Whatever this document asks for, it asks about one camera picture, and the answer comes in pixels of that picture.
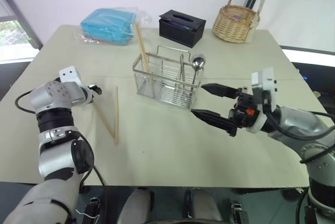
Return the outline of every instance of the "wicker basket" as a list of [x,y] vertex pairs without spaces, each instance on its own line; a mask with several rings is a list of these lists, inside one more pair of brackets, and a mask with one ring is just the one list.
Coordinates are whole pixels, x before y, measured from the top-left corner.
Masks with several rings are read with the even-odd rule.
[[258,11],[228,4],[220,9],[213,25],[213,33],[218,38],[235,43],[250,42],[260,21],[260,12],[265,0],[261,0]]

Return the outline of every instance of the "black tissue box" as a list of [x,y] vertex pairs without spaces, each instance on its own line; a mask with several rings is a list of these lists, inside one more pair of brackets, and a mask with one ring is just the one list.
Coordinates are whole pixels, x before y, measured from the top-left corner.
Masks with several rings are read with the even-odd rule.
[[159,35],[188,47],[201,39],[206,20],[170,10],[160,16]]

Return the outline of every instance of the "white table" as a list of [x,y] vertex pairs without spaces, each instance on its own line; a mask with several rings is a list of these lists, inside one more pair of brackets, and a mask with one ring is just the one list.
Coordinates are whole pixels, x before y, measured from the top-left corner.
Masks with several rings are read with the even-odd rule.
[[[75,125],[91,143],[96,166],[108,185],[201,187],[301,187],[308,185],[298,155],[267,137],[238,130],[232,138],[197,119],[189,111],[136,94],[131,69],[139,54],[128,46],[82,45],[74,26],[61,26],[0,102],[0,181],[38,183],[39,133],[34,115],[14,107],[23,92],[57,77],[75,65],[86,84],[97,83],[96,102],[114,125],[114,89],[119,87],[120,143],[115,145],[92,105],[73,108]],[[148,51],[158,44],[188,49],[144,29]],[[206,56],[205,83],[250,87],[251,72],[275,67],[277,102],[287,107],[324,111],[312,91],[282,53],[270,33],[258,30],[250,44],[226,43],[205,30],[191,53]],[[228,115],[234,101],[201,89],[195,108]],[[29,107],[25,99],[22,105]],[[99,185],[97,176],[87,184]]]

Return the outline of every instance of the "robotic arm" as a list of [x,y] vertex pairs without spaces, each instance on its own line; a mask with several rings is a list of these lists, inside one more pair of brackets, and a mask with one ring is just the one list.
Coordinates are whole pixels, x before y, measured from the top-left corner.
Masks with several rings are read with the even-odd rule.
[[309,174],[309,210],[319,223],[324,218],[333,223],[335,218],[335,129],[328,128],[315,114],[304,110],[278,107],[275,103],[277,92],[273,68],[265,68],[252,74],[253,95],[247,88],[231,88],[219,84],[202,86],[211,94],[237,98],[229,117],[221,117],[208,110],[193,109],[192,113],[204,122],[225,130],[232,137],[238,128],[250,133],[263,131],[270,138],[282,142],[297,152],[301,163],[307,165]]
[[4,223],[74,223],[82,176],[92,169],[90,144],[74,126],[72,106],[92,101],[96,85],[85,86],[71,66],[29,94],[40,134],[39,172],[44,182],[34,186]]

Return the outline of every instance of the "metal utensil holder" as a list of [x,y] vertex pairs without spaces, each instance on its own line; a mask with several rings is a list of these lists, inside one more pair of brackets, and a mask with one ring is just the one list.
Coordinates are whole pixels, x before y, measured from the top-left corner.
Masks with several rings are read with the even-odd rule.
[[201,83],[203,70],[201,69],[197,72],[194,84],[192,84],[194,77],[192,65],[188,62],[181,63],[180,61],[158,55],[160,48],[179,51],[181,54],[187,53],[188,60],[190,60],[191,53],[189,51],[157,46],[156,54],[147,53],[148,72],[144,68],[142,55],[139,55],[132,65],[137,93],[165,103],[191,109]]

